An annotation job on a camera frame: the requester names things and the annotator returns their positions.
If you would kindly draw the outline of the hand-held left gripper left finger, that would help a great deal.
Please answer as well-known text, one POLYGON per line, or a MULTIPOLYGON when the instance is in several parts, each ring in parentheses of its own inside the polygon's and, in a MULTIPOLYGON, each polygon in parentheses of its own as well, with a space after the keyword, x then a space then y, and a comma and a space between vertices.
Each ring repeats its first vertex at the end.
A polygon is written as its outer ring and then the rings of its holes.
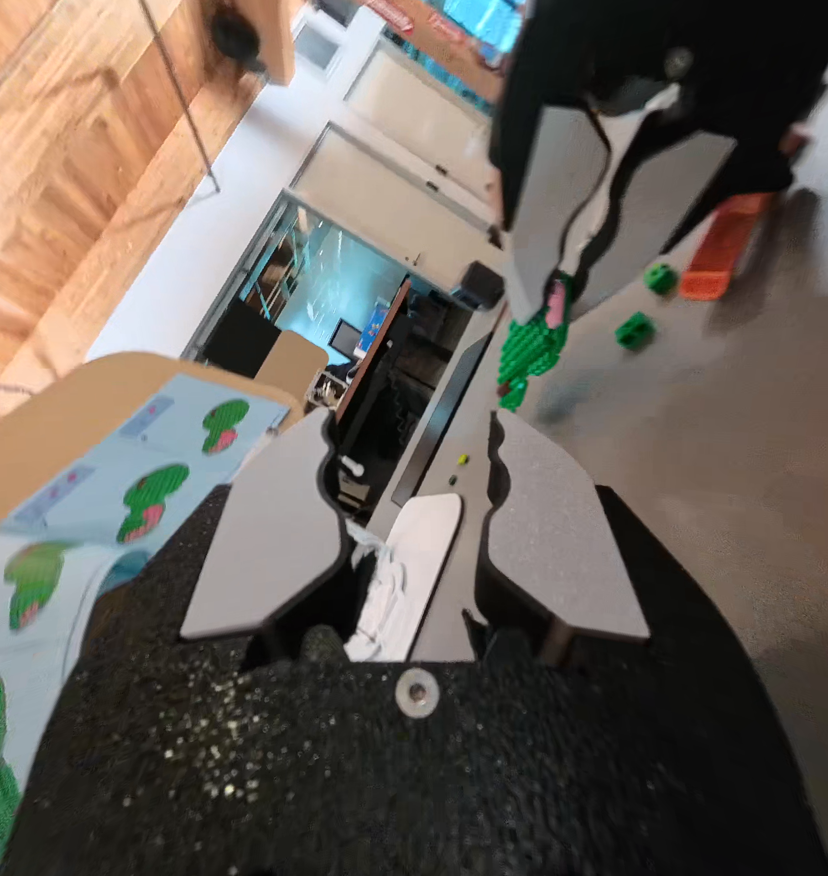
POLYGON ((325 483, 334 413, 313 410, 253 454, 233 479, 180 637, 252 632, 338 573, 350 539, 325 483))

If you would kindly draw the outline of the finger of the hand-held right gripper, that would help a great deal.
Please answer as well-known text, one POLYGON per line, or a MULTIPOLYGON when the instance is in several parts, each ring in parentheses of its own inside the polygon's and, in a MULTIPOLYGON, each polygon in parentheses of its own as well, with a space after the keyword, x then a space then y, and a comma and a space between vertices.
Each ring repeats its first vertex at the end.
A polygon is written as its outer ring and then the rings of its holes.
POLYGON ((735 147, 731 137, 698 130, 630 170, 615 171, 604 214, 578 255, 572 320, 643 274, 735 147))
POLYGON ((610 152, 589 112, 563 107, 542 112, 516 217, 505 235, 505 292, 517 323, 528 323, 543 307, 570 227, 598 191, 610 152))

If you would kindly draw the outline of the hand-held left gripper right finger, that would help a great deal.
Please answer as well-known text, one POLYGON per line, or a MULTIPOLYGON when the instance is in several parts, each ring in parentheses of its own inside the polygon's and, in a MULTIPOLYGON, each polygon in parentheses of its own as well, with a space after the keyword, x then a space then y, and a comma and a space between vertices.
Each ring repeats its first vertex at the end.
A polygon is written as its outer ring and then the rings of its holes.
POLYGON ((490 415, 477 610, 530 645, 578 636, 642 644, 650 629, 593 478, 504 409, 490 415))

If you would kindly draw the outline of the lego instruction booklet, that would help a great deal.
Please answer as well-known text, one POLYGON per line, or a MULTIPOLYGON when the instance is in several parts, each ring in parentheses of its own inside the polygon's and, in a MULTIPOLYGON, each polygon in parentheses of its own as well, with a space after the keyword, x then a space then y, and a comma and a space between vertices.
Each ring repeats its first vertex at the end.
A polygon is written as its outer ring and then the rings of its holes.
POLYGON ((0 860, 95 603, 289 412, 185 374, 126 415, 109 387, 67 391, 0 424, 0 860))

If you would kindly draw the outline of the green lego baseplate build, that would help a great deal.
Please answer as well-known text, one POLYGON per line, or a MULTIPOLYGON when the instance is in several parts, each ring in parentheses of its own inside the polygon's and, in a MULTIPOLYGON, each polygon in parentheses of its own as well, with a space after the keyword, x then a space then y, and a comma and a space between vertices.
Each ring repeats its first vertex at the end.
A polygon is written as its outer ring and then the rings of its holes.
POLYGON ((554 271, 543 307, 525 324, 510 323, 502 345, 497 376, 499 407, 516 412, 525 399, 529 378, 554 368, 569 333, 573 280, 554 271))

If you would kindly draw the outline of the orange brick separator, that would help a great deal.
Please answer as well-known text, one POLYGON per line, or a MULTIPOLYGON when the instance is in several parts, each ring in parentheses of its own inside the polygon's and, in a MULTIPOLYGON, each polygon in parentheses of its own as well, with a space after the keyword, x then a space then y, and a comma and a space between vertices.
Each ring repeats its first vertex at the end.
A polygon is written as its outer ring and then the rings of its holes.
POLYGON ((714 302, 732 284, 755 229, 768 215, 774 193, 740 194, 720 203, 691 263, 682 273, 679 296, 686 301, 714 302))

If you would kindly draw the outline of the grey battery charger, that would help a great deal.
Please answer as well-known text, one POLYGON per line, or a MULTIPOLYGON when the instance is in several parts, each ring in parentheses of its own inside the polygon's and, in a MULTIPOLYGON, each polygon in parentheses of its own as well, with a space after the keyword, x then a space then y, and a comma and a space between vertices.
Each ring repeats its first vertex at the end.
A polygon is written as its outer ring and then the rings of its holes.
POLYGON ((471 262, 452 289, 452 297, 472 311, 495 308, 505 294, 502 276, 480 261, 471 262))

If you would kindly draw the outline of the wooden beam with red stickers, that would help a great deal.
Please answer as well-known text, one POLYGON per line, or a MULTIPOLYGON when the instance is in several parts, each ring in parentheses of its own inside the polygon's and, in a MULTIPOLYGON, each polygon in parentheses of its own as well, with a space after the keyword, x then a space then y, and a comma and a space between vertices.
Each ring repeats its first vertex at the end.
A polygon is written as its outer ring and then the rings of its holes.
POLYGON ((494 101, 503 84, 501 71, 484 60, 484 45, 441 11, 422 1, 354 1, 354 5, 373 12, 441 69, 485 100, 494 101))

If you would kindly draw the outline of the frosted glass door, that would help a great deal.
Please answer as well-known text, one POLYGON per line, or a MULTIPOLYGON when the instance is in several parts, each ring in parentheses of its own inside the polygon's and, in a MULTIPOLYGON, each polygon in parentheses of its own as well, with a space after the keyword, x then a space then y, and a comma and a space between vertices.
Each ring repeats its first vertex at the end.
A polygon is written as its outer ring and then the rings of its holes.
POLYGON ((338 125, 323 129, 288 192, 441 290, 474 262, 502 273, 504 254, 485 220, 338 125))
POLYGON ((378 38, 344 93, 344 103, 397 142, 485 137, 486 115, 439 82, 386 38, 378 38))

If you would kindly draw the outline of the wooden office desk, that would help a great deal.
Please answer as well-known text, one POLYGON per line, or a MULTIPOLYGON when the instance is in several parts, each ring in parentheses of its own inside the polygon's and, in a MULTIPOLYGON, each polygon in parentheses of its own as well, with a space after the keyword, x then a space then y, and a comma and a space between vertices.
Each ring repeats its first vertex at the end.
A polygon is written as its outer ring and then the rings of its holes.
POLYGON ((389 349, 389 342, 394 339, 396 323, 408 315, 408 297, 411 291, 411 280, 411 273, 407 273, 396 292, 395 298, 387 310, 386 317, 381 323, 375 339, 365 353, 364 358, 355 369, 354 378, 335 410, 335 420, 338 425, 341 425, 344 419, 351 415, 351 410, 354 408, 354 401, 356 401, 357 396, 361 395, 364 389, 367 388, 368 382, 370 378, 373 377, 377 365, 384 353, 389 349))

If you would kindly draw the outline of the black partition panel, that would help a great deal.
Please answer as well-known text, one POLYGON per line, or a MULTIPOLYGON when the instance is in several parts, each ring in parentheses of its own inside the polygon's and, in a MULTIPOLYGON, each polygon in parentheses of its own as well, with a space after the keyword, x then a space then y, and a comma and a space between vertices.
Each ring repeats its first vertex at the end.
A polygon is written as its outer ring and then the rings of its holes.
POLYGON ((255 378, 281 336, 260 312, 235 298, 219 319, 201 351, 206 364, 244 378, 255 378))

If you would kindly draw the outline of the wooden booklet stand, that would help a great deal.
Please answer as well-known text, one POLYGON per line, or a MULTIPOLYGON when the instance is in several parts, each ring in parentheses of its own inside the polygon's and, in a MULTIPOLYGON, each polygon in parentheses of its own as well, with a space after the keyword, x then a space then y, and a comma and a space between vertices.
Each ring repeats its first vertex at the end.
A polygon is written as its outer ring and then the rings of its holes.
POLYGON ((179 635, 289 623, 356 550, 327 481, 336 415, 152 354, 81 366, 0 421, 0 656, 69 672, 100 594, 151 561, 217 486, 232 490, 179 635))

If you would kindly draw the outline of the black round ceiling lamp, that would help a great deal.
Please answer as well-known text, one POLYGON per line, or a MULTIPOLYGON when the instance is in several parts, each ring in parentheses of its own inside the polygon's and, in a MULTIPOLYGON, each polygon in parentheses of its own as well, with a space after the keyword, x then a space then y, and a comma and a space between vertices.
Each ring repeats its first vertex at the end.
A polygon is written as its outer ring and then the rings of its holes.
POLYGON ((210 20, 211 40, 225 58, 233 60, 241 69, 267 76, 260 59, 260 39, 255 27, 229 5, 219 5, 210 20))

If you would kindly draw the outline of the black metal rod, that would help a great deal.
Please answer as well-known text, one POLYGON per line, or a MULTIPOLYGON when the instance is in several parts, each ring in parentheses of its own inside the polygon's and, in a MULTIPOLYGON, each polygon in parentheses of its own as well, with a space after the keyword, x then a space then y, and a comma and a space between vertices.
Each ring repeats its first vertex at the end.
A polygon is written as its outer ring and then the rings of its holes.
POLYGON ((205 175, 207 176, 208 180, 211 181, 214 192, 216 194, 220 194, 222 189, 219 183, 219 179, 214 172, 211 158, 208 154, 201 133, 189 108, 189 100, 185 96, 176 65, 171 57, 166 41, 161 35, 161 29, 157 25, 154 12, 152 11, 147 1, 138 1, 137 4, 141 10, 141 14, 146 23, 146 27, 151 34, 153 43, 157 47, 158 53, 161 57, 161 62, 167 73, 172 89, 180 104, 182 117, 187 124, 189 134, 191 135, 194 145, 197 149, 198 157, 200 158, 203 169, 205 170, 205 175))

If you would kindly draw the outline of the wall air vent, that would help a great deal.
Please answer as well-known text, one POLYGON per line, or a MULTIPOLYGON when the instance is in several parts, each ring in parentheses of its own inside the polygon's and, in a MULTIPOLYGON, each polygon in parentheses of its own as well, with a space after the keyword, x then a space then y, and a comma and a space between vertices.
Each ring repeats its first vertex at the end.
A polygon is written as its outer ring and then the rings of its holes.
POLYGON ((332 70, 340 51, 340 43, 310 21, 305 21, 299 27, 294 44, 297 60, 304 61, 322 74, 332 70))

